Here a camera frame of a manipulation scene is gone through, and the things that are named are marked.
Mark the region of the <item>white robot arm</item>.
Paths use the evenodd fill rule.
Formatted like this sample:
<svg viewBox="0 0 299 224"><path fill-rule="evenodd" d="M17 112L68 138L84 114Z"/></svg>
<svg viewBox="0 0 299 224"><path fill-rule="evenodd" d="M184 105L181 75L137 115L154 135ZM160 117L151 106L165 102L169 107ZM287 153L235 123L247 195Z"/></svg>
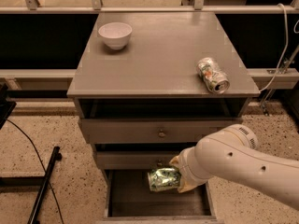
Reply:
<svg viewBox="0 0 299 224"><path fill-rule="evenodd" d="M205 136L170 161L181 173L178 190L195 189L217 176L256 189L298 210L299 161L259 152L254 149L257 144L255 133L240 124Z"/></svg>

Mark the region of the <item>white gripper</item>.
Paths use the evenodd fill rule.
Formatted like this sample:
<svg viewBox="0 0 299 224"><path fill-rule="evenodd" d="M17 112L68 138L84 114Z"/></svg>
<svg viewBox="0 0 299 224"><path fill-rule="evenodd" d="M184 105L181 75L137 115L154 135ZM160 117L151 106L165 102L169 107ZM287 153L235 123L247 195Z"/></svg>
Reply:
<svg viewBox="0 0 299 224"><path fill-rule="evenodd" d="M182 150L169 162L169 165L179 169L182 182L179 184L178 192L183 193L205 184L212 174L207 172L199 164L195 157L195 148L190 147Z"/></svg>

